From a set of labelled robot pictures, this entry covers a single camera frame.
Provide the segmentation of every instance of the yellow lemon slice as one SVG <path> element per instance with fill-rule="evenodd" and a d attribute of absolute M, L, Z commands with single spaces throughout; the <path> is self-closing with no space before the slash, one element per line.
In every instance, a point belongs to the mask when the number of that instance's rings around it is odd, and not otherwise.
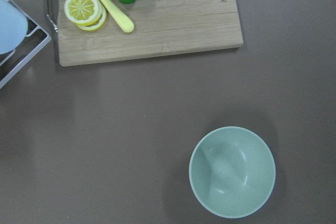
<path fill-rule="evenodd" d="M 101 16 L 99 0 L 65 0 L 64 12 L 67 18 L 82 26 L 95 23 Z"/>
<path fill-rule="evenodd" d="M 105 23 L 106 21 L 106 18 L 107 18 L 107 14 L 106 14 L 106 10 L 105 8 L 102 6 L 102 9 L 101 9 L 101 16 L 100 18 L 95 22 L 93 23 L 92 25 L 89 25 L 89 26 L 83 26 L 83 25 L 78 25 L 76 24 L 76 26 L 79 28 L 79 29 L 82 29 L 84 31 L 94 31 L 94 30 L 97 30 L 99 29 L 100 27 L 102 27 L 102 25 Z"/>

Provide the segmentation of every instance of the white plate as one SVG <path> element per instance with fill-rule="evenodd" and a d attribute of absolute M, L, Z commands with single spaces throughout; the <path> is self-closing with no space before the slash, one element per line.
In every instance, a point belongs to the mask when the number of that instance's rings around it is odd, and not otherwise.
<path fill-rule="evenodd" d="M 28 20 L 6 0 L 0 0 L 0 55 L 15 49 L 25 38 Z"/>

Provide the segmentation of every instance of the light green bowl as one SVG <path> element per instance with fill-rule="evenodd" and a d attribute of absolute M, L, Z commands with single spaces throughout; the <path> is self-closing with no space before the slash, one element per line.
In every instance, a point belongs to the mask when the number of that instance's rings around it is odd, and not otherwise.
<path fill-rule="evenodd" d="M 197 144 L 189 180 L 197 200 L 225 218 L 253 214 L 265 204 L 275 183 L 275 163 L 266 143 L 241 127 L 223 127 Z"/>

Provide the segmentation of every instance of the kitchenware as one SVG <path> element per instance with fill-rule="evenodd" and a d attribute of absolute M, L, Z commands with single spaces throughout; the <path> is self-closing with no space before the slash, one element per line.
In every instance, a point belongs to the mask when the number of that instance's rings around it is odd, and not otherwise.
<path fill-rule="evenodd" d="M 50 41 L 13 0 L 0 0 L 0 88 Z"/>
<path fill-rule="evenodd" d="M 112 0 L 134 22 L 135 29 L 129 34 L 110 17 L 96 31 L 78 29 L 65 16 L 64 1 L 58 0 L 58 18 L 53 21 L 58 26 L 62 66 L 236 48 L 243 44 L 236 0 L 136 0 L 130 5 Z"/>
<path fill-rule="evenodd" d="M 275 177 L 275 162 L 266 143 L 241 127 L 223 127 L 207 134 L 195 147 L 189 165 L 197 200 L 225 218 L 245 217 L 262 207 Z"/>
<path fill-rule="evenodd" d="M 123 13 L 119 8 L 115 6 L 110 0 L 100 0 L 105 6 L 106 10 L 114 18 L 115 22 L 125 33 L 130 33 L 134 30 L 134 23 Z"/>

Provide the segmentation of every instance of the lemon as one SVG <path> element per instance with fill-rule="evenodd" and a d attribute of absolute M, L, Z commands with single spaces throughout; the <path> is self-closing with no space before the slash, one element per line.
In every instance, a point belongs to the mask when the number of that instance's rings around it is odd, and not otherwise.
<path fill-rule="evenodd" d="M 89 26 L 101 16 L 99 0 L 65 0 L 64 12 L 67 18 L 77 25 Z"/>
<path fill-rule="evenodd" d="M 106 21 L 106 18 L 107 18 L 106 10 L 102 6 L 102 8 L 101 8 L 101 15 L 100 15 L 99 19 L 95 23 L 93 23 L 92 25 L 89 25 L 89 26 L 83 26 L 83 25 L 78 25 L 78 24 L 76 24 L 76 26 L 79 29 L 82 29 L 84 31 L 94 31 L 94 30 L 97 30 L 100 27 L 102 27 L 102 25 Z"/>

